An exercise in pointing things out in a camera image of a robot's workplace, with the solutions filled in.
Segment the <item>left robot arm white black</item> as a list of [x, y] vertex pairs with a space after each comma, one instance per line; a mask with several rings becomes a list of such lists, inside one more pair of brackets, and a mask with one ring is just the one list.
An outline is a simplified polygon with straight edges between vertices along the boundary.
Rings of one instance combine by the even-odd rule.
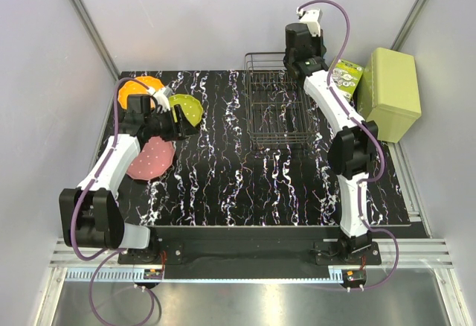
[[65, 244], [82, 261], [91, 261], [108, 250], [134, 250], [144, 263], [155, 262], [161, 246], [152, 230], [126, 223], [116, 199], [129, 166], [152, 138], [185, 140], [198, 133], [200, 114], [187, 112], [187, 105], [165, 106], [158, 98], [130, 95], [127, 106], [115, 103], [113, 133], [106, 149], [87, 177], [75, 188], [59, 195], [59, 211]]

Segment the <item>black wire dish rack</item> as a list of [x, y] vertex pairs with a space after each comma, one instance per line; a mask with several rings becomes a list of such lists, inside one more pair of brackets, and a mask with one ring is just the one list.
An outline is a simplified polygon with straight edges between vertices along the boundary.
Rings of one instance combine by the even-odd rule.
[[307, 148], [314, 130], [309, 98], [289, 75], [281, 52], [245, 55], [247, 130], [255, 150]]

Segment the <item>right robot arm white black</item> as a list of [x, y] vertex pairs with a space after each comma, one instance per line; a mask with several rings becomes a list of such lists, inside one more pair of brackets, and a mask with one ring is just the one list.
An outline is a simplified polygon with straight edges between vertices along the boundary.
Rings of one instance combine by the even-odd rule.
[[372, 243], [367, 181], [375, 156], [382, 151], [376, 140], [378, 127], [372, 121], [364, 122], [328, 77], [324, 59], [319, 56], [324, 49], [321, 36], [311, 33], [305, 23], [291, 23], [285, 28], [285, 38], [284, 66], [314, 100], [333, 133], [327, 160], [341, 192], [341, 232], [329, 256], [352, 264]]

